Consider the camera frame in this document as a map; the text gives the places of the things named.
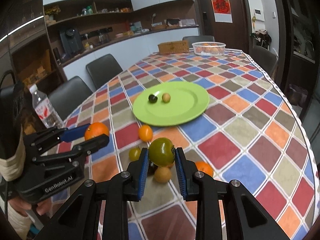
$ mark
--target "plastic water bottle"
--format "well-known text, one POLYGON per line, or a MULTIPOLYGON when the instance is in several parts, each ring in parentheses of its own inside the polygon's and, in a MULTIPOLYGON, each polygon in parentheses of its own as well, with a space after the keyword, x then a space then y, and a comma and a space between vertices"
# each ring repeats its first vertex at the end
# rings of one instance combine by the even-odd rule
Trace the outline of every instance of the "plastic water bottle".
POLYGON ((64 128, 64 122, 53 108, 47 95, 39 91, 36 84, 32 85, 29 90, 32 95, 32 106, 46 128, 50 128, 55 125, 58 128, 64 128))

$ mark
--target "dining table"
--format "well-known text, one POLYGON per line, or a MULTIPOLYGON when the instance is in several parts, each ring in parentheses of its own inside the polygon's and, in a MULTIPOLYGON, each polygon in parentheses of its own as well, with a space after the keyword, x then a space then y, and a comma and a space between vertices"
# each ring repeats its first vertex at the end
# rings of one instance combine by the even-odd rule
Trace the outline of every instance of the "dining table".
MULTIPOLYGON (((87 157, 84 180, 101 182, 125 171, 129 150, 148 147, 139 139, 142 122, 132 112, 140 93, 163 82, 193 82, 205 88, 207 109, 190 122, 154 127, 152 140, 169 138, 187 159, 212 166, 213 178, 239 180, 293 240, 301 240, 319 214, 319 178, 306 132, 292 106, 268 74, 241 50, 220 56, 153 53, 103 85, 65 120, 66 127, 102 122, 109 144, 87 157)), ((53 153, 84 141, 61 143, 53 153)), ((148 176, 140 202, 128 202, 130 240, 192 240, 196 233, 196 202, 180 195, 175 166, 168 183, 148 176)), ((52 197, 54 214, 84 181, 52 197)), ((226 223, 222 201, 223 239, 226 223)), ((98 239, 104 214, 102 203, 98 239)))

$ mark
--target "kitchen counter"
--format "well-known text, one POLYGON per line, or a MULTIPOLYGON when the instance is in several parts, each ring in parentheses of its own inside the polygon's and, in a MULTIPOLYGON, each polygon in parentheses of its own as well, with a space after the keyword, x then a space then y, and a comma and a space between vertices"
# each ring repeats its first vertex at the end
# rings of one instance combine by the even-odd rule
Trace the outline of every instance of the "kitchen counter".
POLYGON ((107 46, 110 46, 112 44, 115 44, 115 43, 118 43, 118 42, 121 42, 121 41, 125 41, 125 40, 129 40, 129 39, 132 39, 132 38, 135 38, 135 37, 140 37, 140 36, 144 36, 144 35, 147 35, 147 34, 152 34, 152 33, 158 33, 158 32, 165 32, 165 31, 171 31, 171 30, 179 30, 179 29, 189 29, 189 28, 198 28, 199 25, 192 25, 192 26, 184 26, 184 27, 176 27, 176 28, 168 28, 168 29, 160 29, 160 30, 155 30, 155 31, 149 31, 149 32, 145 32, 145 33, 141 33, 141 34, 136 34, 136 35, 130 35, 130 36, 124 36, 124 37, 121 37, 121 38, 115 38, 113 40, 111 40, 110 42, 108 43, 105 43, 105 44, 102 44, 102 45, 99 45, 99 46, 96 46, 94 47, 93 49, 90 49, 90 50, 85 50, 83 53, 81 54, 78 54, 76 56, 74 56, 73 58, 67 60, 66 62, 64 62, 63 64, 60 65, 60 67, 65 67, 66 65, 80 59, 81 57, 84 57, 92 52, 95 52, 97 51, 98 49, 102 49, 104 47, 107 47, 107 46))
POLYGON ((195 25, 121 37, 70 59, 64 63, 61 68, 63 68, 68 80, 74 76, 79 76, 92 91, 95 91, 96 88, 86 69, 86 65, 94 60, 103 57, 104 55, 111 54, 117 60, 121 68, 126 70, 148 55, 158 52, 158 44, 160 43, 181 41, 185 36, 198 35, 199 28, 195 25))

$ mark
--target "white wire basket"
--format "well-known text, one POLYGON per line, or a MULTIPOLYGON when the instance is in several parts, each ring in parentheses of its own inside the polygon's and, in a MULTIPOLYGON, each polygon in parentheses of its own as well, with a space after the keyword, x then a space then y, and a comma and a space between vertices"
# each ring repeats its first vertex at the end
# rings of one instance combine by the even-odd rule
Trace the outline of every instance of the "white wire basket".
POLYGON ((195 42, 192 43, 194 53, 201 56, 219 56, 224 54, 226 45, 221 42, 195 42))

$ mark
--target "small round fruit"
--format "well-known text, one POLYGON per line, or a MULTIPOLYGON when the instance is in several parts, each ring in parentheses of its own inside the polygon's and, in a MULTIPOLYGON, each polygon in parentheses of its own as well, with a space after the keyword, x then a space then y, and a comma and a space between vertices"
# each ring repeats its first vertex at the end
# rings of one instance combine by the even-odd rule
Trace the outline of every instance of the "small round fruit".
POLYGON ((213 177, 213 168, 205 162, 196 162, 196 166, 198 171, 202 171, 206 174, 208 174, 209 176, 213 177))
POLYGON ((150 175, 155 174, 157 168, 158 168, 158 166, 155 165, 152 161, 150 161, 147 175, 150 176, 150 175))
POLYGON ((167 183, 171 179, 171 171, 168 167, 158 167, 155 171, 154 178, 156 182, 167 183))
POLYGON ((158 101, 158 98, 157 98, 155 95, 152 95, 152 94, 151 94, 151 95, 148 97, 148 100, 149 100, 150 103, 154 104, 154 103, 156 103, 156 102, 158 101))
POLYGON ((167 167, 174 162, 174 145, 168 138, 157 138, 149 146, 149 159, 159 167, 167 167))
POLYGON ((134 162, 134 161, 138 160, 140 157, 140 153, 141 153, 141 151, 138 147, 130 149, 130 151, 129 151, 130 161, 134 162))
POLYGON ((84 132, 84 139, 87 141, 102 134, 110 135, 108 127, 102 122, 94 122, 84 132))
POLYGON ((152 140, 153 131, 149 125, 144 124, 139 128, 138 135, 143 142, 148 142, 152 140))
POLYGON ((164 101, 165 103, 169 103, 171 99, 171 96, 168 93, 164 93, 162 95, 162 101, 164 101))

